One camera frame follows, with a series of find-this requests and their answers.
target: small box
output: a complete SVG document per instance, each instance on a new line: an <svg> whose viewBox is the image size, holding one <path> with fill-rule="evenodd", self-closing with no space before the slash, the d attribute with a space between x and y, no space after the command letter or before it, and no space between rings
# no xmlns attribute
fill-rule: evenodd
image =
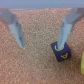
<svg viewBox="0 0 84 84"><path fill-rule="evenodd" d="M71 57L70 48L68 47L67 43L63 46L61 50L58 50L57 48L57 41L51 44L51 47L53 49L53 52L57 58L58 62L61 62L65 59L68 59Z"/></svg>
<svg viewBox="0 0 84 84"><path fill-rule="evenodd" d="M81 61L81 74L84 74L84 52L83 52L82 61Z"/></svg>

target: cube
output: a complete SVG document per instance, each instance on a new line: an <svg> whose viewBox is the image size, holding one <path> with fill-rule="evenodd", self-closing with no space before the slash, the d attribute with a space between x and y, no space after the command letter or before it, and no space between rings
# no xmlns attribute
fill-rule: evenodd
<svg viewBox="0 0 84 84"><path fill-rule="evenodd" d="M82 61L81 61L81 74L84 74L84 52L82 54Z"/></svg>
<svg viewBox="0 0 84 84"><path fill-rule="evenodd" d="M51 47L58 62L61 62L71 57L70 48L68 47L67 43L65 43L64 47L61 50L58 50L57 48L57 41L52 43Z"/></svg>

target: dark blue box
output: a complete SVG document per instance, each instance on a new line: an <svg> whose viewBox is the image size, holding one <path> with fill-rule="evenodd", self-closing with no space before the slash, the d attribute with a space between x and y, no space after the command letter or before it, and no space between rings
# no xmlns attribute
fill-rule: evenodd
<svg viewBox="0 0 84 84"><path fill-rule="evenodd" d="M64 47L61 50L58 50L57 48L57 41L52 43L51 47L58 62L61 62L71 57L70 48L68 47L67 43L65 43Z"/></svg>

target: yellow logo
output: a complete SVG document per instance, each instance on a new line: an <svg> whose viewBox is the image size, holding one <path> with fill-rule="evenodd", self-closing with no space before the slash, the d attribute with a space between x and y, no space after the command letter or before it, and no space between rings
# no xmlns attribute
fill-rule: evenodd
<svg viewBox="0 0 84 84"><path fill-rule="evenodd" d="M64 58L64 59L66 59L67 56L68 56L68 53L66 53L66 55L63 55L63 56L61 55L61 57Z"/></svg>
<svg viewBox="0 0 84 84"><path fill-rule="evenodd" d="M55 45L55 50L56 50L56 51L61 51L61 50L63 50L63 49L64 49L64 46L63 46L62 49L57 49L57 48L56 48L56 45Z"/></svg>

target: speckled surface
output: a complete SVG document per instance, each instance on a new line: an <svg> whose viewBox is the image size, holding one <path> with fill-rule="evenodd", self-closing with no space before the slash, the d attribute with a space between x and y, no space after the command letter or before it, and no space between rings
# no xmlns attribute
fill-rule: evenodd
<svg viewBox="0 0 84 84"><path fill-rule="evenodd" d="M23 49L0 22L0 84L84 84L84 18L67 39L72 57L58 63L50 46L57 41L62 18L71 9L13 11L25 39Z"/></svg>

